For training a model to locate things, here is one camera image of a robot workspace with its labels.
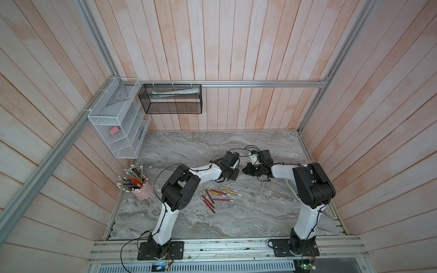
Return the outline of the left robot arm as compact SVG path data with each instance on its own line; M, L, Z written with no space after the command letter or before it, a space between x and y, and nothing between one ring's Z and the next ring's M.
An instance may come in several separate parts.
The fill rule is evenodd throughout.
M202 167L177 166L161 189L162 209L157 226L148 236L148 252L161 259L169 249L173 227L179 212L192 200L198 186L205 182L236 180L240 154L228 151L223 157Z

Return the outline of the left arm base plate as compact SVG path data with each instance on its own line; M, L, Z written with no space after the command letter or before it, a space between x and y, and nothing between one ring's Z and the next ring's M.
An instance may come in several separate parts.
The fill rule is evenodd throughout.
M164 245L156 242L142 242L137 255L138 260L181 260L183 259L184 242L169 241Z

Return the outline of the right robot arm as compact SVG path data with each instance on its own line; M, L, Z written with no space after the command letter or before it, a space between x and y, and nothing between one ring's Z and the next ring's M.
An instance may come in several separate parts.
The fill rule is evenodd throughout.
M305 250L315 246L315 230L322 211L336 195L334 186L318 163L274 163L269 150L253 150L249 158L251 162L243 169L244 174L255 177L265 175L294 183L302 207L298 221L291 230L288 245L293 255L306 255Z

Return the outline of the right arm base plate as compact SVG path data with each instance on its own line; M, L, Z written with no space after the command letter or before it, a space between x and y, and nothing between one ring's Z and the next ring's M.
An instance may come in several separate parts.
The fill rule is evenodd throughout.
M275 257L318 257L320 252L315 239L300 240L270 239L267 245L274 250Z

